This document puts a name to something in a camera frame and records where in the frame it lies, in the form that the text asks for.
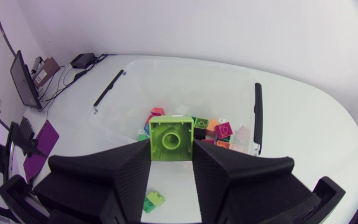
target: plastic storage container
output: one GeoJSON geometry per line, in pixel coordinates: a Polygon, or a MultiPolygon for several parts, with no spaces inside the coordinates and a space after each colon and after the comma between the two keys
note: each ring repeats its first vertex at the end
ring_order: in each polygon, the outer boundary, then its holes
{"type": "Polygon", "coordinates": [[[109,141],[118,145],[136,141],[151,109],[158,107],[166,115],[225,119],[233,131],[233,149],[255,154],[255,80],[251,69],[162,57],[135,60],[123,70],[125,75],[88,119],[89,125],[109,141]]]}

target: orange duplo block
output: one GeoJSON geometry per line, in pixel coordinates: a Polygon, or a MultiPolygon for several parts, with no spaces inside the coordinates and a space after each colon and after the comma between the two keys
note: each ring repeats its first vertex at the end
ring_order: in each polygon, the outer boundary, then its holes
{"type": "Polygon", "coordinates": [[[221,147],[224,147],[224,148],[226,148],[226,149],[230,149],[230,143],[228,143],[228,142],[224,142],[224,141],[217,141],[216,142],[216,145],[217,146],[221,146],[221,147]]]}
{"type": "Polygon", "coordinates": [[[214,119],[208,121],[206,127],[206,135],[213,137],[215,135],[215,126],[218,125],[218,122],[214,119]]]}
{"type": "Polygon", "coordinates": [[[231,150],[237,151],[237,152],[244,152],[244,147],[237,145],[237,144],[230,144],[229,147],[231,150]]]}

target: monitor screen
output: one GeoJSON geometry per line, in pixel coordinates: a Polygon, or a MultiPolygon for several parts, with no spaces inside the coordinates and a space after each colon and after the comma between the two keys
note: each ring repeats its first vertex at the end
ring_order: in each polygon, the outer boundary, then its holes
{"type": "Polygon", "coordinates": [[[37,90],[34,87],[29,70],[24,64],[20,51],[16,53],[12,63],[11,75],[23,104],[40,110],[42,106],[37,96],[37,90]]]}

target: pink duplo block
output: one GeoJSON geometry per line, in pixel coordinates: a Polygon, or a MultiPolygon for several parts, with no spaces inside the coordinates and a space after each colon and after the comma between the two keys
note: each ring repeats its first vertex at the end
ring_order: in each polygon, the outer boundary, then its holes
{"type": "Polygon", "coordinates": [[[234,136],[236,137],[236,140],[240,142],[246,142],[249,139],[249,129],[246,128],[244,125],[241,125],[241,127],[236,131],[234,136]]]}
{"type": "Polygon", "coordinates": [[[152,109],[152,115],[153,115],[153,116],[165,115],[164,109],[162,109],[162,108],[153,108],[153,109],[152,109]]]}
{"type": "Polygon", "coordinates": [[[226,138],[233,134],[229,122],[216,125],[215,133],[218,139],[226,138]]]}
{"type": "Polygon", "coordinates": [[[212,139],[202,139],[202,142],[211,143],[214,144],[214,141],[212,139]]]}

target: plastic toy brick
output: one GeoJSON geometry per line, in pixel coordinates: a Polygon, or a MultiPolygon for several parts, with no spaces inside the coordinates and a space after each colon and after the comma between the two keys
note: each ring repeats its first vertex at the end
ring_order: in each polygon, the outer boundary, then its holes
{"type": "Polygon", "coordinates": [[[146,197],[149,201],[153,203],[153,205],[157,207],[162,205],[165,201],[165,198],[156,191],[150,192],[149,194],[146,195],[146,197]]]}
{"type": "Polygon", "coordinates": [[[149,115],[149,117],[148,117],[147,120],[146,120],[146,124],[149,123],[149,121],[150,121],[150,119],[152,119],[152,117],[154,117],[154,116],[153,116],[153,115],[149,115]]]}
{"type": "Polygon", "coordinates": [[[207,119],[197,118],[194,124],[194,135],[205,136],[207,126],[208,126],[207,119]]]}
{"type": "Polygon", "coordinates": [[[237,151],[237,152],[244,152],[244,147],[237,145],[237,144],[230,144],[229,147],[231,150],[237,151]]]}
{"type": "Polygon", "coordinates": [[[226,149],[230,149],[230,143],[228,143],[228,142],[224,142],[224,141],[218,140],[218,141],[216,142],[216,145],[217,145],[217,146],[224,147],[224,148],[226,148],[226,149]]]}
{"type": "Polygon", "coordinates": [[[224,118],[219,118],[218,119],[218,123],[219,124],[223,124],[223,123],[225,123],[226,122],[226,119],[224,119],[224,118]]]}
{"type": "Polygon", "coordinates": [[[220,140],[221,140],[221,141],[225,141],[225,142],[230,142],[230,137],[231,137],[231,136],[228,136],[228,137],[222,138],[222,139],[220,139],[220,140]]]}
{"type": "Polygon", "coordinates": [[[147,197],[144,197],[143,211],[145,213],[150,213],[153,209],[155,209],[155,205],[153,205],[153,203],[147,199],[147,197]]]}
{"type": "Polygon", "coordinates": [[[146,139],[149,139],[149,138],[145,134],[140,134],[139,137],[137,137],[137,141],[143,141],[146,139]]]}
{"type": "Polygon", "coordinates": [[[236,137],[236,141],[239,142],[246,142],[249,140],[249,129],[246,128],[244,125],[241,125],[241,127],[234,133],[234,136],[236,137]]]}
{"type": "Polygon", "coordinates": [[[144,132],[146,135],[150,136],[149,124],[147,123],[144,125],[144,132]]]}
{"type": "Polygon", "coordinates": [[[193,119],[155,116],[149,121],[152,161],[190,161],[193,158],[193,119]]]}
{"type": "Polygon", "coordinates": [[[233,134],[229,122],[216,125],[215,133],[218,139],[226,138],[233,134]]]}
{"type": "Polygon", "coordinates": [[[202,142],[206,142],[206,143],[210,143],[210,144],[214,144],[215,141],[213,141],[212,139],[203,139],[201,140],[202,142]]]}
{"type": "Polygon", "coordinates": [[[214,119],[208,121],[206,127],[206,135],[213,137],[215,135],[215,126],[218,125],[218,122],[214,119]]]}
{"type": "Polygon", "coordinates": [[[137,133],[138,134],[145,134],[146,132],[144,132],[144,129],[139,129],[137,133]]]}
{"type": "Polygon", "coordinates": [[[197,135],[194,135],[194,139],[204,140],[204,139],[205,139],[205,136],[197,136],[197,135]]]}
{"type": "Polygon", "coordinates": [[[165,115],[164,109],[162,109],[162,108],[153,108],[153,109],[152,109],[152,115],[153,115],[153,116],[165,115]]]}

